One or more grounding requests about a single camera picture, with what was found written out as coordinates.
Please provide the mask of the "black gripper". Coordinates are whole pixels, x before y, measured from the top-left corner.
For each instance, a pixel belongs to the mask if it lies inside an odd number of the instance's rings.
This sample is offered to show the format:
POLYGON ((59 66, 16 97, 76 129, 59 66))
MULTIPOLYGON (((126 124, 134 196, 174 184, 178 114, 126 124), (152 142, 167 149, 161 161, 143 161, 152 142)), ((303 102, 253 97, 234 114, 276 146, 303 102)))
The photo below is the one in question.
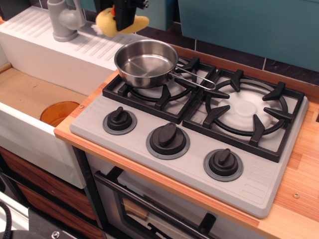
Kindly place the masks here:
MULTIPOLYGON (((102 1, 94 0, 96 12, 101 12, 102 1)), ((115 20, 117 31, 122 31, 133 24, 136 8, 145 9, 149 6, 148 0, 114 0, 115 20)))

